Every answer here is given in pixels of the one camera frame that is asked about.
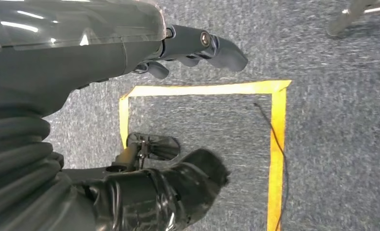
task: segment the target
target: metal chair leg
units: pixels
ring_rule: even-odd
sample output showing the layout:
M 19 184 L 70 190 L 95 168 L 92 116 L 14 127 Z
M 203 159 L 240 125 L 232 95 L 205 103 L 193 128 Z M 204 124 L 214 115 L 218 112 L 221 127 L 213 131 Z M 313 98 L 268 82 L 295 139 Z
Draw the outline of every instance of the metal chair leg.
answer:
M 380 13 L 380 0 L 352 0 L 349 7 L 329 24 L 327 33 L 337 36 L 360 16 L 373 13 Z

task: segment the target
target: wire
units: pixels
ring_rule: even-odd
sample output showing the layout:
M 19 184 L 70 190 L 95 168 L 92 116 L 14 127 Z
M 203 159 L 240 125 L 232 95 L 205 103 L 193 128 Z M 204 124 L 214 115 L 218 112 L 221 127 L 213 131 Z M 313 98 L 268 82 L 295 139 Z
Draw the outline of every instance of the wire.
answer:
M 274 126 L 272 126 L 271 120 L 268 118 L 268 116 L 266 116 L 265 111 L 262 109 L 262 107 L 258 103 L 254 103 L 254 106 L 259 108 L 259 110 L 260 110 L 263 118 L 266 120 L 266 122 L 268 123 L 268 125 L 271 127 L 272 133 L 274 134 L 274 138 L 275 138 L 276 144 L 278 145 L 278 148 L 280 149 L 280 151 L 281 151 L 281 153 L 283 155 L 284 175 L 285 175 L 285 182 L 286 182 L 286 184 L 285 184 L 285 200 L 283 202 L 283 206 L 282 206 L 282 210 L 280 212 L 278 223 L 276 224 L 275 231 L 277 231 L 278 228 L 279 228 L 280 222 L 282 220 L 282 216 L 283 216 L 283 214 L 284 214 L 284 212 L 286 210 L 286 202 L 288 201 L 288 198 L 289 198 L 288 162 L 286 160 L 285 152 L 283 151 L 283 149 L 282 149 L 282 147 L 281 147 L 281 145 L 279 143 L 278 137 L 276 136 L 275 129 L 274 129 Z

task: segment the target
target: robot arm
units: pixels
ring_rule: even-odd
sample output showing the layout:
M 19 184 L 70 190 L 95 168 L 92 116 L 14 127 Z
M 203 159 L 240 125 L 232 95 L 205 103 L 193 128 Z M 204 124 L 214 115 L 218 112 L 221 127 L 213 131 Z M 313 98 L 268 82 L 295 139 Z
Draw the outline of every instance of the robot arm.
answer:
M 130 72 L 162 78 L 159 60 L 201 59 L 234 71 L 247 63 L 230 41 L 166 26 L 148 2 L 0 0 L 0 231 L 170 231 L 201 219 L 227 182 L 211 152 L 75 184 L 42 142 L 42 118 L 71 91 Z

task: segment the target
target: transparent plastic shield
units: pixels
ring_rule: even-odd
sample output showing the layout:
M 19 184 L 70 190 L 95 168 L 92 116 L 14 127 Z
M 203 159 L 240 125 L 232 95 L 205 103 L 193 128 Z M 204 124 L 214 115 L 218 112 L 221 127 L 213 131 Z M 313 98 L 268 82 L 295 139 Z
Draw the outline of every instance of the transparent plastic shield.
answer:
M 158 41 L 161 9 L 150 0 L 0 0 L 0 50 Z

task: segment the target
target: yellow floor marking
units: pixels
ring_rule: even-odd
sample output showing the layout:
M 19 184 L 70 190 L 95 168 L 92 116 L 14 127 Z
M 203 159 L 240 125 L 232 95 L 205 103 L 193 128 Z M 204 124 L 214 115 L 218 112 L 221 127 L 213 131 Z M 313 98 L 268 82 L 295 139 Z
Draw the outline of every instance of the yellow floor marking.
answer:
M 272 94 L 272 124 L 283 149 L 285 140 L 286 88 L 290 80 L 271 80 L 215 86 L 136 86 L 119 100 L 120 136 L 123 147 L 129 134 L 129 98 L 172 95 Z M 275 231 L 282 207 L 283 156 L 271 132 L 267 230 Z
M 286 89 L 272 94 L 272 126 L 274 127 L 279 145 L 284 149 L 285 143 L 285 117 L 286 117 Z M 283 181 L 283 155 L 279 149 L 273 132 L 271 131 L 271 164 L 269 166 L 269 192 L 268 192 L 268 231 L 277 230 L 276 225 L 282 208 L 282 181 Z

